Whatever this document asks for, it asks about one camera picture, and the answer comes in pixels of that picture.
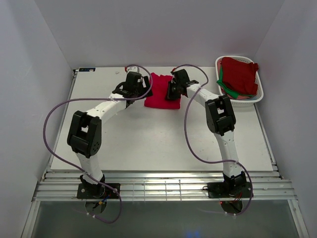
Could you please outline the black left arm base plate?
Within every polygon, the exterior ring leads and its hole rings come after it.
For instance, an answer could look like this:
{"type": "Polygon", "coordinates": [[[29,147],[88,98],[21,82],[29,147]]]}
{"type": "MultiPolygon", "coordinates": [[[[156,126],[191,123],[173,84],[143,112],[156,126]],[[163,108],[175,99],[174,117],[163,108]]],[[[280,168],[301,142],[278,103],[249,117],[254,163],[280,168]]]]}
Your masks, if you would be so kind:
{"type": "Polygon", "coordinates": [[[77,199],[104,199],[106,197],[118,199],[118,194],[109,187],[104,187],[100,184],[81,183],[78,186],[77,199]]]}

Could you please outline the bright red t shirt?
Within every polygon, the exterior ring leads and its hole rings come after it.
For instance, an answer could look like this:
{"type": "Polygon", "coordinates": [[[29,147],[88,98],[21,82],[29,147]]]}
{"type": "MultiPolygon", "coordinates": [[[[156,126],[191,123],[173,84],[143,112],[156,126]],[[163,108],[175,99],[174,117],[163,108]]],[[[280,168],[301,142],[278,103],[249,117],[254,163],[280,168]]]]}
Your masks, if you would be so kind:
{"type": "Polygon", "coordinates": [[[172,80],[170,75],[157,75],[151,73],[154,80],[152,86],[153,95],[147,97],[144,101],[144,106],[154,109],[178,110],[180,109],[180,99],[169,101],[165,97],[167,95],[168,83],[172,80]]]}

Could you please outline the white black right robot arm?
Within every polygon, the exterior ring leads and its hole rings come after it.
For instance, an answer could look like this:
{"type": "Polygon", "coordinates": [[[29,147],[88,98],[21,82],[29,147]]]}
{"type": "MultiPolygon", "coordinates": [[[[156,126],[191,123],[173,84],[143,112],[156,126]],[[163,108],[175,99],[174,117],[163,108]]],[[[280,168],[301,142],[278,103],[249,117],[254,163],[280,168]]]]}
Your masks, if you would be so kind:
{"type": "Polygon", "coordinates": [[[185,69],[173,69],[171,72],[172,79],[168,82],[166,99],[176,100],[181,96],[190,99],[184,117],[185,140],[190,152],[199,161],[205,164],[223,164],[223,182],[211,183],[207,185],[210,194],[219,197],[247,197],[251,192],[250,183],[247,182],[248,173],[238,159],[238,154],[234,141],[234,129],[236,117],[233,111],[231,101],[228,96],[216,95],[196,80],[190,80],[185,69]],[[193,151],[187,134],[187,114],[192,101],[196,101],[205,108],[206,121],[208,129],[216,137],[221,160],[207,161],[201,159],[193,151]]]}

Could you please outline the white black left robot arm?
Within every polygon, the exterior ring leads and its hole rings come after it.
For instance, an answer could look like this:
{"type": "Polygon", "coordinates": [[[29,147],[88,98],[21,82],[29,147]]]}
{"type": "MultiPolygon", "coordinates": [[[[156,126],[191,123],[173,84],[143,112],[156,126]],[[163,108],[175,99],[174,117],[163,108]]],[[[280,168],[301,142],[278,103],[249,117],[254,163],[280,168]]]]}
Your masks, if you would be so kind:
{"type": "Polygon", "coordinates": [[[100,168],[97,153],[102,145],[102,125],[115,114],[136,101],[153,95],[150,89],[151,80],[136,71],[126,74],[126,80],[119,83],[109,96],[109,100],[101,102],[85,112],[73,114],[67,144],[76,154],[80,166],[84,170],[80,176],[82,186],[94,198],[105,193],[105,176],[100,168]]]}

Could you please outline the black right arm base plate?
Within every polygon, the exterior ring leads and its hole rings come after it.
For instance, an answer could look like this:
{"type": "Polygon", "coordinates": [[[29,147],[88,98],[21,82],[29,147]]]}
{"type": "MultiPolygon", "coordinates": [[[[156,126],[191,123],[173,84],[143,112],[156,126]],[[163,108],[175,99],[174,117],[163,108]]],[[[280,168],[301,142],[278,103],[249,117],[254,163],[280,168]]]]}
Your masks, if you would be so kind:
{"type": "Polygon", "coordinates": [[[234,187],[229,187],[225,182],[209,182],[204,188],[209,198],[248,198],[253,195],[250,182],[234,187]]]}

